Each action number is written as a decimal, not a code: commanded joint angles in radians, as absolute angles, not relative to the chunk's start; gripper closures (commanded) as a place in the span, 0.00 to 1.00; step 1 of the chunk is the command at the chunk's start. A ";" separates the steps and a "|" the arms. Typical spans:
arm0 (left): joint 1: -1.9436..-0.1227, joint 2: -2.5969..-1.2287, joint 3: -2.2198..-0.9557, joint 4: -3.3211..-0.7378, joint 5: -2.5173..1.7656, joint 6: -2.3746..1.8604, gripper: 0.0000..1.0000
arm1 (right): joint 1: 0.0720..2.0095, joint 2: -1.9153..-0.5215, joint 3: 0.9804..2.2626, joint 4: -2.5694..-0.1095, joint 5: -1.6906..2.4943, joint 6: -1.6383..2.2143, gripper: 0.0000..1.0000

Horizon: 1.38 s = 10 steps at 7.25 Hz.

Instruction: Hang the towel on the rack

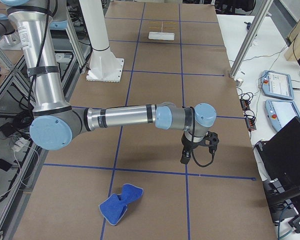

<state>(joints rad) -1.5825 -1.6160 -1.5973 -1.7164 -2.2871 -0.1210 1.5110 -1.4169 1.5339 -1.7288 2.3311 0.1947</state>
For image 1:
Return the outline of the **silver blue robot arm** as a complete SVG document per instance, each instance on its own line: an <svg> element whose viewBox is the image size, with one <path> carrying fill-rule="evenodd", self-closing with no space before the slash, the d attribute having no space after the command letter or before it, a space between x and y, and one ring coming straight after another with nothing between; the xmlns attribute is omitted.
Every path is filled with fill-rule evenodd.
<svg viewBox="0 0 300 240"><path fill-rule="evenodd" d="M64 20L64 0L6 0L8 17L16 24L30 78L29 94L35 98L30 137L39 147L55 151L66 147L76 136L98 128L133 124L155 124L159 129L181 130L181 163L195 157L194 149L217 151L218 135L209 129L216 110L207 103L178 108L173 103L114 108L74 110L66 101L60 71L49 30L51 23Z"/></svg>
<svg viewBox="0 0 300 240"><path fill-rule="evenodd" d="M15 33L15 28L9 18L5 14L0 13L0 39L3 36L9 36L13 33Z"/></svg>

